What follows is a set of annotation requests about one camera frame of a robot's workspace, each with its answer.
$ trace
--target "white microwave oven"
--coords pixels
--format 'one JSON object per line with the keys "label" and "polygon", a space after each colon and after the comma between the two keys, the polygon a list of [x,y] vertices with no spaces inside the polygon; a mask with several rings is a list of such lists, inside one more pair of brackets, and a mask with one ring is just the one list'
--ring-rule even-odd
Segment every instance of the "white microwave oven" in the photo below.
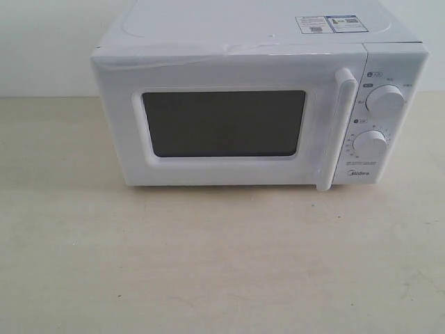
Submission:
{"label": "white microwave oven", "polygon": [[92,66],[128,185],[373,184],[428,52],[375,0],[139,0]]}

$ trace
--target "door handle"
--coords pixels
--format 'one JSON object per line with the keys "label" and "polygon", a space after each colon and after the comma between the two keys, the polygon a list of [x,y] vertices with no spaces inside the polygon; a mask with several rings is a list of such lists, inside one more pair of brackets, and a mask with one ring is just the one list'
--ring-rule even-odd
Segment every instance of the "door handle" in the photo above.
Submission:
{"label": "door handle", "polygon": [[319,191],[327,191],[332,186],[359,86],[357,80],[347,68],[338,70],[335,73],[335,79],[337,81],[338,98],[319,179],[317,181],[317,190]]}

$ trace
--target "power knob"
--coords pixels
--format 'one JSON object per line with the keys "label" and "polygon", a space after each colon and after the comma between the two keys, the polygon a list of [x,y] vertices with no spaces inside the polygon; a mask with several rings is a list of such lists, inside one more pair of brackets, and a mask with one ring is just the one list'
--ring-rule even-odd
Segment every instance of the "power knob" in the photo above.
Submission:
{"label": "power knob", "polygon": [[378,118],[392,117],[405,107],[405,98],[400,89],[392,85],[375,89],[366,100],[366,107],[372,116]]}
{"label": "power knob", "polygon": [[361,158],[378,158],[388,148],[387,140],[379,131],[367,131],[355,138],[354,152]]}

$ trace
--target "brand logo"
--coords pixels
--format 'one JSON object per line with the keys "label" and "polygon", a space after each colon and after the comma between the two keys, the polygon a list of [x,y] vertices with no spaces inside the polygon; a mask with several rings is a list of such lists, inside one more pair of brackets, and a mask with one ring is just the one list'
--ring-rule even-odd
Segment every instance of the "brand logo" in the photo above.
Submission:
{"label": "brand logo", "polygon": [[368,176],[369,172],[359,172],[358,170],[351,169],[348,171],[348,176]]}

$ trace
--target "white wall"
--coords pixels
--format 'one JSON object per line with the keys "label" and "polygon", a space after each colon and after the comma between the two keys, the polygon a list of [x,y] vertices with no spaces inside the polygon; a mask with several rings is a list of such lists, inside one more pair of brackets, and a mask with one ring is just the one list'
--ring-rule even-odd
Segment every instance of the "white wall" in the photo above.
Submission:
{"label": "white wall", "polygon": [[[445,90],[444,2],[381,1],[432,53],[421,89]],[[96,95],[89,56],[126,2],[0,0],[0,96]]]}

